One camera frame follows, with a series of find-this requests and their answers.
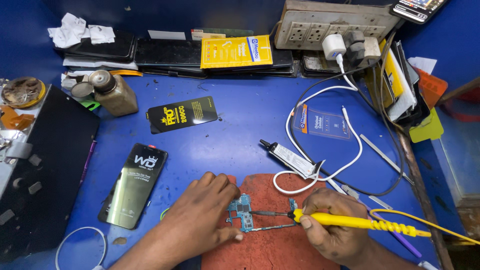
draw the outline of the red heat-resistant mat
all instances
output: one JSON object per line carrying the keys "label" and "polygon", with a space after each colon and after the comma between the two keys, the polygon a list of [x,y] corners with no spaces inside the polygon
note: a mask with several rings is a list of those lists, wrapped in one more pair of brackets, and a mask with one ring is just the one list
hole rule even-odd
{"label": "red heat-resistant mat", "polygon": [[[280,193],[273,186],[274,174],[253,174],[243,180],[242,193],[249,194],[252,210],[271,210],[287,212],[290,210],[288,198],[297,201],[302,208],[303,200],[315,187],[325,187],[324,182],[317,182],[309,190],[293,196]],[[236,183],[234,176],[228,176]],[[285,190],[297,190],[310,183],[294,174],[282,174],[277,184]],[[225,223],[228,212],[220,219],[219,225]],[[292,224],[287,217],[253,216],[255,228]],[[241,243],[229,242],[202,255],[202,270],[338,270],[340,266],[325,259],[308,242],[305,231],[300,226],[267,231],[245,233]]]}

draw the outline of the glue tube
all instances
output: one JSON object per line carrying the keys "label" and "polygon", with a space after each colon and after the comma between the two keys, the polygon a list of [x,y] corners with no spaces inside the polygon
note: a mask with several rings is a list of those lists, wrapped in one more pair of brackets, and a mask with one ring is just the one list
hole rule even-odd
{"label": "glue tube", "polygon": [[285,163],[285,165],[298,173],[303,179],[311,178],[324,162],[323,160],[312,164],[277,142],[272,144],[264,140],[260,140],[260,142],[268,149],[270,154]]}

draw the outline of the blue workbench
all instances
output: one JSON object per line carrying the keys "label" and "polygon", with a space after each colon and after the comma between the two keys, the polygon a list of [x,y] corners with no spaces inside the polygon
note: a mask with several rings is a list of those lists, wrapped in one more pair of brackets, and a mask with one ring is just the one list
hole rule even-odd
{"label": "blue workbench", "polygon": [[[259,144],[259,140],[271,143],[276,141],[295,149],[287,138],[285,121],[299,95],[317,80],[254,76],[196,80],[146,74],[144,77],[125,77],[125,81],[135,91],[140,111],[118,118],[111,116],[103,108],[98,112],[102,119],[96,135],[98,143],[66,230],[66,234],[84,226],[102,230],[108,239],[104,267],[111,266],[155,226],[160,220],[160,213],[170,207],[186,186],[192,180],[200,178],[205,171],[234,175],[240,185],[247,175],[285,170],[286,167],[272,159]],[[344,80],[331,80],[314,87],[309,94],[334,85],[347,86]],[[213,97],[222,121],[162,134],[150,133],[149,122],[145,118],[148,108],[204,96]],[[338,115],[342,115],[341,108],[342,105],[345,106],[355,131],[364,134],[391,160],[399,164],[398,154],[387,129],[358,93],[344,89],[330,90],[311,99],[308,104],[318,110]],[[329,172],[334,172],[350,162],[358,152],[355,139],[345,141],[299,132],[296,136],[314,160],[326,159],[324,168]],[[169,156],[149,199],[150,206],[145,208],[138,228],[131,231],[102,223],[98,221],[97,214],[135,143],[154,145],[167,151]],[[340,173],[338,178],[378,193],[386,190],[396,180],[397,173],[363,143],[362,156]],[[365,195],[361,195],[361,199],[372,208],[380,208]],[[402,179],[393,192],[381,199],[396,210],[424,217],[412,186],[405,179]],[[384,216],[391,221],[412,224],[420,230],[426,229],[422,224],[402,216]],[[414,263],[426,260],[438,267],[437,255],[429,238],[406,236],[423,254],[422,258],[416,258],[391,234],[370,231],[370,235],[403,258]],[[127,243],[113,245],[112,242],[117,237],[126,237]],[[103,241],[99,235],[90,230],[79,231],[63,246],[60,268],[92,269],[99,261],[102,251]],[[52,250],[19,258],[4,267],[55,269],[54,258],[55,250]]]}

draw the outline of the power strip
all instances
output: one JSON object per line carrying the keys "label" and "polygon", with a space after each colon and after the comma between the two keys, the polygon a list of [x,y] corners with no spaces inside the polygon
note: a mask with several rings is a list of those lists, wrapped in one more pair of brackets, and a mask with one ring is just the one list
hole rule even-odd
{"label": "power strip", "polygon": [[275,35],[277,49],[323,50],[326,36],[360,30],[380,42],[400,20],[389,7],[287,0]]}

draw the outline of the white charging cable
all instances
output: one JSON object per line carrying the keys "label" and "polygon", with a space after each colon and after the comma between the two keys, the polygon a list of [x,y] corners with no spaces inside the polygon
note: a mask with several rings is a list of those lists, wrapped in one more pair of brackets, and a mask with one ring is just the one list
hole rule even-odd
{"label": "white charging cable", "polygon": [[[341,53],[336,55],[336,62],[338,63],[338,66],[340,66],[340,71],[342,73],[345,73],[345,70],[343,70],[343,56]],[[343,78],[347,81],[347,83],[353,88],[353,90],[358,91],[358,89],[353,85],[353,83],[347,78],[346,75],[343,75]]]}
{"label": "white charging cable", "polygon": [[70,235],[74,234],[75,232],[79,231],[79,230],[83,230],[83,229],[92,229],[92,230],[95,230],[97,231],[101,236],[102,236],[102,239],[103,239],[103,255],[102,255],[102,258],[100,259],[100,262],[96,265],[96,266],[99,266],[100,264],[102,264],[103,262],[103,259],[105,259],[105,254],[107,253],[107,240],[105,239],[105,235],[103,234],[103,232],[100,230],[100,229],[97,229],[95,227],[82,227],[82,228],[78,228],[76,229],[75,231],[69,233],[67,235],[67,237],[65,237],[65,239],[63,239],[63,241],[60,243],[60,246],[59,248],[57,249],[57,254],[55,255],[55,268],[57,270],[60,270],[60,266],[59,266],[59,254],[60,254],[60,249],[61,247],[63,246],[63,244],[65,243],[65,240],[67,240]]}
{"label": "white charging cable", "polygon": [[[299,105],[305,103],[305,102],[308,101],[309,99],[311,99],[311,98],[313,98],[313,97],[315,97],[315,96],[317,96],[317,95],[319,95],[319,94],[321,94],[321,93],[323,93],[323,92],[325,92],[325,91],[327,91],[327,90],[335,89],[335,88],[342,88],[342,89],[348,89],[348,90],[353,90],[353,91],[357,91],[357,90],[358,90],[356,87],[331,86],[331,87],[322,89],[322,90],[316,92],[315,94],[307,97],[306,99],[302,100],[302,101],[299,103]],[[296,109],[296,108],[293,108],[292,111],[290,112],[290,114],[289,114],[288,117],[287,117],[287,123],[285,124],[285,130],[287,131],[288,138],[289,138],[290,141],[293,143],[293,145],[295,146],[295,148],[300,152],[300,154],[302,154],[302,156],[303,156],[306,160],[312,162],[312,160],[310,160],[310,159],[307,157],[307,155],[305,155],[305,153],[300,149],[300,147],[295,143],[295,141],[293,140],[293,138],[292,138],[292,136],[291,136],[291,134],[290,134],[290,131],[288,130],[288,123],[290,122],[290,118],[291,118],[291,116],[292,116],[292,114],[293,114],[293,112],[294,112],[295,109]],[[363,147],[362,147],[362,144],[361,144],[361,141],[360,141],[359,136],[357,135],[357,133],[355,132],[355,130],[353,130],[353,127],[352,127],[351,124],[350,124],[350,120],[349,120],[348,114],[347,114],[347,109],[342,108],[342,112],[343,112],[343,115],[344,115],[344,117],[345,117],[345,120],[346,120],[346,122],[347,122],[347,125],[348,125],[349,129],[352,131],[353,135],[355,136],[355,138],[357,139],[357,142],[358,142],[358,144],[359,144],[360,149],[359,149],[359,153],[357,154],[357,156],[356,156],[350,163],[348,163],[347,165],[345,165],[345,166],[343,166],[342,168],[338,169],[335,173],[333,173],[332,175],[330,175],[330,176],[328,176],[328,177],[326,177],[326,178],[319,178],[319,177],[318,177],[318,176],[319,176],[319,172],[317,172],[316,174],[313,174],[311,177],[309,177],[309,178],[313,179],[313,181],[312,181],[309,185],[307,185],[306,187],[301,188],[301,189],[299,189],[299,190],[295,190],[295,191],[287,191],[287,190],[284,190],[284,189],[280,188],[280,187],[277,185],[277,183],[276,183],[276,178],[277,178],[279,175],[284,174],[284,173],[294,173],[294,174],[297,174],[297,173],[294,172],[294,171],[282,171],[282,172],[279,172],[279,173],[275,174],[275,176],[273,177],[273,184],[274,184],[275,188],[277,188],[280,192],[285,193],[285,194],[297,194],[297,193],[300,193],[300,192],[302,192],[302,191],[305,191],[305,190],[309,189],[309,188],[312,187],[317,181],[328,181],[329,184],[331,184],[331,185],[335,188],[335,190],[337,190],[338,192],[341,192],[341,193],[345,194],[345,192],[332,180],[332,178],[335,177],[337,174],[339,174],[341,171],[343,171],[345,168],[347,168],[347,167],[349,167],[350,165],[352,165],[353,163],[355,163],[355,162],[358,160],[358,158],[360,157],[360,155],[361,155],[361,153],[362,153],[362,150],[363,150]]]}

